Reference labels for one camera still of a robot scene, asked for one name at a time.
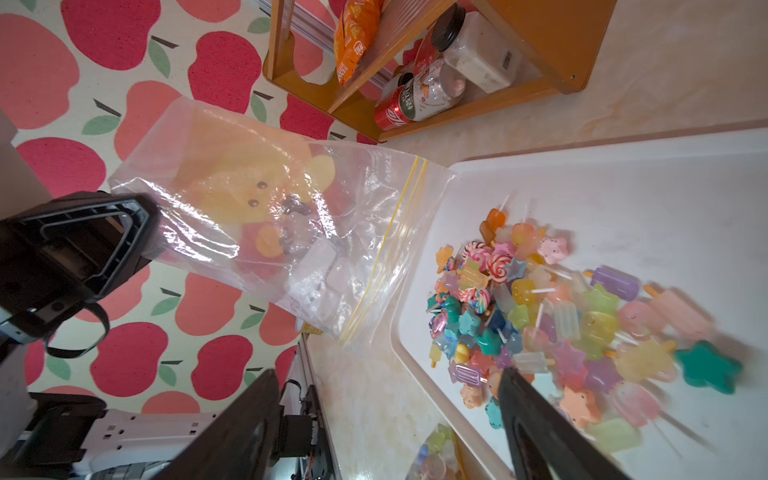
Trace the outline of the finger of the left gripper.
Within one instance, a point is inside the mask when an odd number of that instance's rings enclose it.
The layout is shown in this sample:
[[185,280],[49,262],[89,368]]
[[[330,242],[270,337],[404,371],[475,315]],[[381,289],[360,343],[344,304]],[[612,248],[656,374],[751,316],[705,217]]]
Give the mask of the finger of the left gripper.
[[146,262],[160,211],[147,194],[76,192],[17,216],[17,232],[84,300],[100,300]]

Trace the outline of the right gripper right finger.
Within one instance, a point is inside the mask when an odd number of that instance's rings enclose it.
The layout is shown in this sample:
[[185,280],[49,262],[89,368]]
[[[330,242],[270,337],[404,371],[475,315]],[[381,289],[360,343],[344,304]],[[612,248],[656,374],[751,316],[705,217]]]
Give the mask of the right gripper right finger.
[[499,401],[518,479],[625,479],[514,368],[503,371]]

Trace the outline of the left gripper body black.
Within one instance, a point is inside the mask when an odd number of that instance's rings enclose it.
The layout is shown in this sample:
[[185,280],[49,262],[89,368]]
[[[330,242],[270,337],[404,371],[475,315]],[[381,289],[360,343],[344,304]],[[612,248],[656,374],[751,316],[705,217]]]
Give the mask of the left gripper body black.
[[1,334],[15,342],[49,339],[59,326],[102,307],[84,285],[94,263],[75,247],[99,197],[63,197],[1,221]]

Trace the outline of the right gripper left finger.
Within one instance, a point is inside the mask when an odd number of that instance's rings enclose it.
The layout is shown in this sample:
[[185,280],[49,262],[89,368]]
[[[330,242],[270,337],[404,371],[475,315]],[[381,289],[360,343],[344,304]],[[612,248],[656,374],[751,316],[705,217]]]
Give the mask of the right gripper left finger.
[[276,371],[264,371],[157,479],[262,479],[281,419]]

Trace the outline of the ziploc bag of colourful candies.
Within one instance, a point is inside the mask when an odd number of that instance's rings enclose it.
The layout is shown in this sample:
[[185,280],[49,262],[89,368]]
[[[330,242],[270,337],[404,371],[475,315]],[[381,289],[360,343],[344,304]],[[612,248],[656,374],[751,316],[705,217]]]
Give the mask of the ziploc bag of colourful candies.
[[109,178],[160,220],[148,252],[256,294],[346,349],[369,344],[417,265],[450,169],[176,99]]

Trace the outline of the ziploc bag of small candies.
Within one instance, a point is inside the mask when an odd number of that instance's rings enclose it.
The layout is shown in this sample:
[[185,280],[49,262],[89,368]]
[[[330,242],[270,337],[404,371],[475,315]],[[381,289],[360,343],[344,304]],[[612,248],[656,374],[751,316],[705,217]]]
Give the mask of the ziploc bag of small candies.
[[453,429],[439,423],[420,446],[406,479],[462,480],[468,476]]

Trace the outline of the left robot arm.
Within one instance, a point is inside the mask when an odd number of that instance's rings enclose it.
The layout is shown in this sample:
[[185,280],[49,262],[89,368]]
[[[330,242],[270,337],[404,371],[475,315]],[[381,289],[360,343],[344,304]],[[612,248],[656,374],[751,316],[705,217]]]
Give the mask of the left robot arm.
[[5,479],[264,479],[313,459],[315,415],[289,415],[274,370],[226,410],[144,415],[95,397],[32,393],[24,355],[145,266],[159,210],[145,194],[79,192],[1,223],[1,475]]

